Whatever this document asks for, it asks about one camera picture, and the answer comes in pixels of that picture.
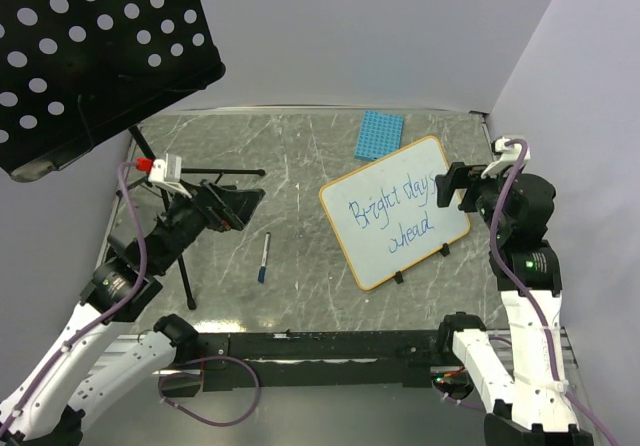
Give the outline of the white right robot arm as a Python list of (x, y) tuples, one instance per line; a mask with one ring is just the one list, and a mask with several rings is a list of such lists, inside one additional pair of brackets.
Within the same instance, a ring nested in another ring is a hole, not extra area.
[(570, 400), (560, 328), (562, 281), (556, 253), (545, 239), (556, 190), (547, 180), (506, 173), (486, 176), (481, 165), (454, 162), (435, 179), (437, 204), (463, 191), (459, 210), (477, 212), (490, 229), (489, 260), (505, 308), (512, 365), (494, 350), (482, 321), (455, 313), (441, 322), (438, 356), (462, 362), (486, 415), (488, 445), (591, 445)]

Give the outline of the yellow framed whiteboard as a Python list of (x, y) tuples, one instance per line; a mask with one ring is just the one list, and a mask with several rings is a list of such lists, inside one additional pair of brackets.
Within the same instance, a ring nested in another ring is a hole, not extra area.
[(449, 206), (437, 206), (435, 178), (448, 168), (441, 142), (429, 135), (320, 189), (360, 289), (376, 288), (469, 233), (458, 193)]

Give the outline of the white blue whiteboard marker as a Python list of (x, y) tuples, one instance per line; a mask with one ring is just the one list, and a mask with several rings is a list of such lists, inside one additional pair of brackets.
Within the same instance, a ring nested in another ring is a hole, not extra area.
[(260, 284), (264, 284), (265, 278), (266, 278), (266, 270), (267, 270), (267, 264), (268, 264), (270, 243), (271, 243), (271, 233), (270, 232), (266, 232), (265, 233), (265, 238), (264, 238), (264, 243), (263, 243), (263, 249), (262, 249), (261, 264), (260, 264), (260, 268), (259, 268), (259, 272), (258, 272), (258, 279), (257, 279), (258, 283), (260, 283)]

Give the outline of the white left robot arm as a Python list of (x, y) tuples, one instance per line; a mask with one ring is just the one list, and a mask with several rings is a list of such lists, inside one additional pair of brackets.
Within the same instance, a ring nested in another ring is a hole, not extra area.
[(27, 379), (1, 403), (7, 445), (77, 445), (89, 425), (147, 374), (184, 368), (198, 353), (198, 332), (176, 314), (97, 373), (105, 350), (134, 323), (162, 286), (158, 277), (205, 230), (241, 231), (265, 196), (204, 180), (177, 194), (150, 232), (139, 230), (93, 273), (60, 336)]

